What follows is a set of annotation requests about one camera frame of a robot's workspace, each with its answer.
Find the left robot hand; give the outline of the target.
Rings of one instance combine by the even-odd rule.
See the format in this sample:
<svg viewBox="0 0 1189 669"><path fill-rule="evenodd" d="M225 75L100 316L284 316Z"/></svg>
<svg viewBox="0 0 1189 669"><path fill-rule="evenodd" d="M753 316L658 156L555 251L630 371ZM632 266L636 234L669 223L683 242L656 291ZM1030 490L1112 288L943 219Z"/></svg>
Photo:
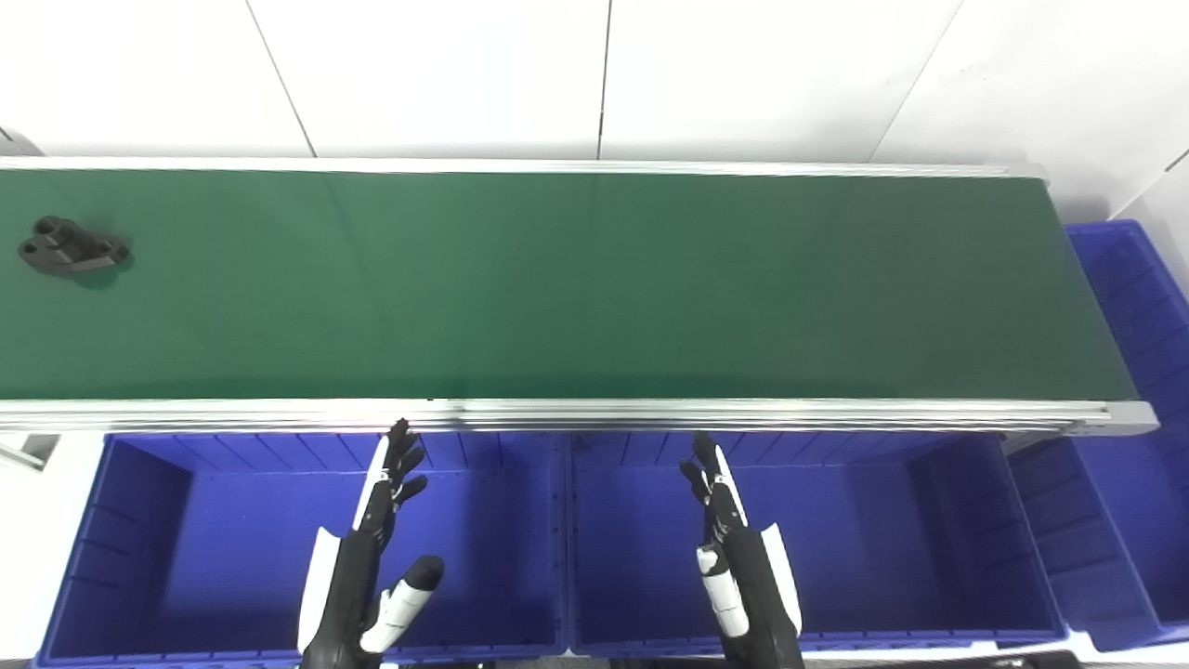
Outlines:
<svg viewBox="0 0 1189 669"><path fill-rule="evenodd" d="M301 668L378 668L438 592L438 555L421 555L378 588L400 509L427 487L426 476L411 475L423 461L419 435L398 419L375 444L350 530L317 530L297 624Z"/></svg>

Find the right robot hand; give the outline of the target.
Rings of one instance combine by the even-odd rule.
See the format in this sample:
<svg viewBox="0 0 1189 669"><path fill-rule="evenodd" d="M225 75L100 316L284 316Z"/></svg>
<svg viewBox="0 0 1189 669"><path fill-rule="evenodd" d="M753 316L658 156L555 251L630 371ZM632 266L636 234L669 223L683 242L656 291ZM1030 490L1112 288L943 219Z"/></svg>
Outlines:
<svg viewBox="0 0 1189 669"><path fill-rule="evenodd" d="M803 668L797 583L781 530L748 520L721 444L697 431L679 465L702 505L696 558L730 668Z"/></svg>

